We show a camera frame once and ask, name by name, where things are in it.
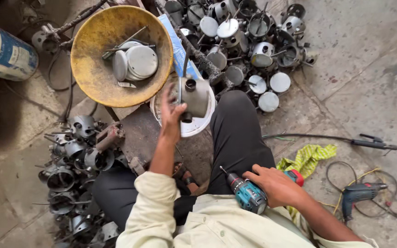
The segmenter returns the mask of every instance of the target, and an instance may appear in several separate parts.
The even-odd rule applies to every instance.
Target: concrete floor
[[[73,0],[67,19],[95,0]],[[305,41],[319,52],[317,64],[306,68],[306,79],[300,71],[292,74],[290,92],[280,98],[280,108],[272,114],[258,115],[262,132],[274,134],[300,132],[343,135],[358,138],[367,133],[397,145],[397,1],[389,0],[325,0],[296,1],[305,6],[307,30]],[[269,3],[269,11],[278,19],[287,1]],[[55,83],[65,83],[60,76],[68,75],[56,68]],[[62,111],[65,97],[48,90],[40,71],[25,82],[11,84],[30,98]],[[77,91],[75,111],[83,112],[93,104]],[[0,81],[0,247],[51,247],[56,227],[47,207],[31,205],[44,202],[47,188],[37,179],[35,164],[47,161],[48,142],[42,134],[56,128],[55,116],[38,110],[12,95]],[[97,119],[111,122],[100,107]],[[198,144],[212,143],[210,134],[195,137]],[[376,166],[397,179],[397,151],[383,156],[384,151],[350,147],[349,144],[326,139],[296,138],[295,142],[269,139],[266,141],[276,161],[294,159],[305,144],[336,144],[338,155],[321,161],[306,180],[304,188],[317,200],[336,204],[338,193],[326,181],[326,166],[332,161],[349,163],[358,174]],[[198,181],[206,181],[209,164],[195,164],[188,156],[193,147],[183,141],[179,145],[185,164]],[[208,151],[199,159],[206,161]],[[342,167],[333,168],[332,179],[345,186],[352,174]],[[369,213],[368,204],[360,204]],[[393,204],[397,211],[397,201]],[[373,238],[379,247],[397,247],[397,219],[391,215],[370,219],[353,212],[350,227],[357,234]]]

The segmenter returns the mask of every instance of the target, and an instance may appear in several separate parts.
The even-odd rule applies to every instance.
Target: blue drill
[[[227,173],[223,167],[220,169],[226,173],[226,182],[235,194],[235,200],[244,210],[255,214],[261,214],[267,206],[266,194],[255,183],[240,178],[235,173]]]

